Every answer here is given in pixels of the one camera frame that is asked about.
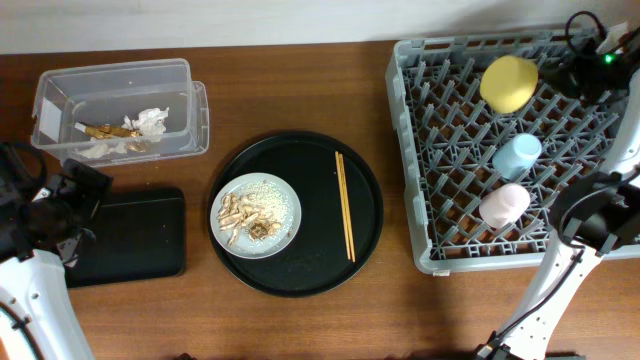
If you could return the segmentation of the black rectangular bin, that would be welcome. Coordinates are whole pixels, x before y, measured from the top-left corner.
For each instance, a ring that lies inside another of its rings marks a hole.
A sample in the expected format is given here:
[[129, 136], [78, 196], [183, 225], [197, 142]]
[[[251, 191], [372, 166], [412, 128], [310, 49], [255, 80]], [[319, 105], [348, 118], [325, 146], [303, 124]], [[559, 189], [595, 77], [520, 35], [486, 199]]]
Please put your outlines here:
[[175, 187], [112, 193], [88, 224], [91, 232], [70, 288], [179, 276], [186, 269], [186, 205]]

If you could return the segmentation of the light blue plastic cup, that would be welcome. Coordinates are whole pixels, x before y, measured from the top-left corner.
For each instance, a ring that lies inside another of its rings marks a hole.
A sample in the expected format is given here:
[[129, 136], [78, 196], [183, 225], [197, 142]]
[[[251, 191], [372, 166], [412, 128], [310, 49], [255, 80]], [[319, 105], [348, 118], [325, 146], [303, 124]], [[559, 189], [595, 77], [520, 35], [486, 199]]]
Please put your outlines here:
[[509, 182], [528, 172], [542, 153], [542, 144], [534, 135], [516, 135], [499, 148], [492, 158], [494, 169]]

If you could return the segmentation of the white tissue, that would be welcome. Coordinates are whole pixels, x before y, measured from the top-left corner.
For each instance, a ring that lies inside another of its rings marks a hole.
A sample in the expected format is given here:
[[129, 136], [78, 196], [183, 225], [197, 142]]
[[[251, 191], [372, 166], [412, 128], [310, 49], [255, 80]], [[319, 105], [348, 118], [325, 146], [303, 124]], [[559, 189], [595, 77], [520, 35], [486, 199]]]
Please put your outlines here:
[[169, 108], [161, 110], [160, 108], [151, 108], [143, 110], [139, 113], [138, 118], [131, 120], [124, 117], [123, 128], [136, 131], [142, 136], [159, 136], [165, 133], [165, 119], [169, 116]]

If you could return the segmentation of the yellow plastic bowl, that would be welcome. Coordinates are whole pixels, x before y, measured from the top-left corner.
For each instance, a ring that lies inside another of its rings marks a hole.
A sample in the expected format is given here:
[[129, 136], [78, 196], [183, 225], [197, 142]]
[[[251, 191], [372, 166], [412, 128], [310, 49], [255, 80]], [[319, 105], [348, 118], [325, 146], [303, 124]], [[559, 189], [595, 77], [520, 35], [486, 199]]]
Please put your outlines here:
[[480, 82], [480, 95], [497, 113], [513, 113], [533, 96], [538, 68], [530, 60], [505, 55], [490, 64]]

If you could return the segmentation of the grey plate with food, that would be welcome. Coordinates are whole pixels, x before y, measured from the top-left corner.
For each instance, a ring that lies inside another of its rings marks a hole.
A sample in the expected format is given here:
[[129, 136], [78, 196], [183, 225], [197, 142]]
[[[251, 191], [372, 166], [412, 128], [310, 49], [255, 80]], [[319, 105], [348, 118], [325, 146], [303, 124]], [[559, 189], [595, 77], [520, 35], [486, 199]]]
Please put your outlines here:
[[213, 243], [248, 260], [272, 257], [292, 243], [301, 227], [297, 193], [267, 173], [241, 175], [214, 193], [209, 210]]

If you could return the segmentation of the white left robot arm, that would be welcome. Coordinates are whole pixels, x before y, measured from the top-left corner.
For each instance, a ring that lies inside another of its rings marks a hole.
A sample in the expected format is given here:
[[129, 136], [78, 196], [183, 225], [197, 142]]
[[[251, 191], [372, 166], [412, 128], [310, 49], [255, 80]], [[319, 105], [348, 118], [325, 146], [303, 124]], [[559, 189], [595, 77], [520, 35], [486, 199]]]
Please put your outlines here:
[[73, 159], [49, 177], [29, 144], [1, 145], [1, 352], [10, 359], [90, 359], [65, 267], [112, 185]]

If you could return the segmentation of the food scraps on plate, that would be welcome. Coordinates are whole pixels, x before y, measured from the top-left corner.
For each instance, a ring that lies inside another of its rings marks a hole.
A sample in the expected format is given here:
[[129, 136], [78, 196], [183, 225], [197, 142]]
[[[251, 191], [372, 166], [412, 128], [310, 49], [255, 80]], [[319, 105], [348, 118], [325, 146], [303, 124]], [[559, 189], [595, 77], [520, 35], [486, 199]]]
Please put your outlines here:
[[247, 235], [252, 245], [262, 244], [280, 235], [290, 210], [288, 196], [266, 180], [253, 181], [227, 192], [220, 200], [219, 228], [228, 232], [227, 246]]

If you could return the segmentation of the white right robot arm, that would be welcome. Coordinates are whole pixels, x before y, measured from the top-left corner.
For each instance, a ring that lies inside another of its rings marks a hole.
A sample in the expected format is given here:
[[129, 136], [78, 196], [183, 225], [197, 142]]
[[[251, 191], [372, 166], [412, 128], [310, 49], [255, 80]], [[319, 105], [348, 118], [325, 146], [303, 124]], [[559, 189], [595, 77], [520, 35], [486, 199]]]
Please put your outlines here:
[[551, 208], [550, 241], [512, 317], [479, 345], [476, 359], [543, 359], [566, 308], [611, 251], [639, 237], [639, 31], [600, 56], [628, 82], [628, 101], [599, 170], [563, 190]]

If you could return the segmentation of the round black serving tray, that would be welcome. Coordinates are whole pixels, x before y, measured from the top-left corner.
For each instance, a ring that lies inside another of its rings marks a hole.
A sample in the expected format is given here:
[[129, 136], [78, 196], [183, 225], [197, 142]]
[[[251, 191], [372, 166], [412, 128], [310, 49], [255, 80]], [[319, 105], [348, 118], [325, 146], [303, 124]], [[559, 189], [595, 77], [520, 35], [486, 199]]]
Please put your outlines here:
[[[348, 190], [355, 258], [346, 255], [336, 154], [342, 154]], [[374, 252], [384, 223], [380, 186], [366, 162], [350, 147], [326, 135], [284, 132], [266, 137], [234, 156], [210, 195], [250, 173], [287, 182], [301, 202], [301, 226], [277, 254], [243, 259], [210, 236], [219, 259], [246, 285], [280, 297], [307, 297], [329, 291], [353, 277]]]

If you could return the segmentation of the pink plastic cup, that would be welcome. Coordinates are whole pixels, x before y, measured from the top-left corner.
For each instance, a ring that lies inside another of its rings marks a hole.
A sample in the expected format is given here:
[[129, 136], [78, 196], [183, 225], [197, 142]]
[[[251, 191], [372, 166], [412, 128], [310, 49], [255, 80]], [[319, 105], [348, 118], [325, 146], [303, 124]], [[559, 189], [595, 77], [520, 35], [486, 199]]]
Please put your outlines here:
[[509, 183], [486, 195], [479, 205], [481, 219], [499, 229], [515, 222], [527, 210], [531, 196], [526, 188]]

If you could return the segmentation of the gold foil wrapper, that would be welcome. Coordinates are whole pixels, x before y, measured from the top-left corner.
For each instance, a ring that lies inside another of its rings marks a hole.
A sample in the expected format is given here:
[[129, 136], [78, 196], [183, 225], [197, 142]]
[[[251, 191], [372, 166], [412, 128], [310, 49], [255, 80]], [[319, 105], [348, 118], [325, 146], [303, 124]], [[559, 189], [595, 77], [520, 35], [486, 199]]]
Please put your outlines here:
[[141, 133], [136, 130], [111, 125], [93, 126], [76, 122], [74, 128], [96, 139], [134, 138], [141, 136]]

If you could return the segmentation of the clear plastic waste bin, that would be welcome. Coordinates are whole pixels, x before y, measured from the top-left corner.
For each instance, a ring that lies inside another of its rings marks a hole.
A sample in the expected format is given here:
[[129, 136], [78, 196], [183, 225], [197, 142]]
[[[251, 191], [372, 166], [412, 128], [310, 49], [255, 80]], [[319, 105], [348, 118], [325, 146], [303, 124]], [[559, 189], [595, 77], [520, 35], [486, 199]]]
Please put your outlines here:
[[[151, 108], [169, 108], [162, 135], [96, 139], [74, 128], [76, 122], [122, 127], [125, 116], [135, 120]], [[92, 167], [195, 156], [209, 148], [206, 89], [180, 58], [47, 71], [39, 79], [32, 115], [34, 147], [60, 161], [72, 158]], [[134, 141], [147, 141], [147, 151], [99, 159], [75, 153], [98, 144]]]

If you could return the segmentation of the grey plastic dishwasher rack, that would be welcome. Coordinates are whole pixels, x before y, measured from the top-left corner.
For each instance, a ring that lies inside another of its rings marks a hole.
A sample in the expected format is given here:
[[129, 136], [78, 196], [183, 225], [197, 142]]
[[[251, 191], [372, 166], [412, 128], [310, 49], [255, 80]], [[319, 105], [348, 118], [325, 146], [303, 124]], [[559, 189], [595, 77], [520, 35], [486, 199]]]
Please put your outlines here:
[[[423, 273], [498, 270], [539, 264], [550, 241], [551, 208], [560, 193], [597, 172], [624, 117], [628, 97], [582, 103], [550, 87], [540, 67], [569, 55], [565, 32], [520, 32], [398, 42], [386, 72], [393, 126], [401, 149], [405, 203], [416, 267]], [[591, 30], [570, 31], [583, 49]], [[513, 113], [495, 112], [480, 95], [485, 70], [513, 55], [538, 68], [536, 90]], [[514, 182], [493, 167], [496, 151], [531, 134], [542, 153]], [[496, 229], [479, 214], [481, 200], [501, 186], [527, 189], [531, 203]], [[639, 237], [606, 257], [639, 253]]]

